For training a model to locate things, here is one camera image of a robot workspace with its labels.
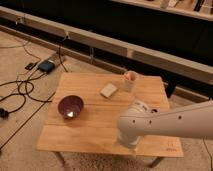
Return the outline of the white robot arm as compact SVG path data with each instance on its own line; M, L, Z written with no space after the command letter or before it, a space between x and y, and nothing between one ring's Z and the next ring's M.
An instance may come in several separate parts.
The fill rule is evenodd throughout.
M117 141L129 149L135 148L143 135L213 140L213 101L155 112L135 100L119 116L117 128Z

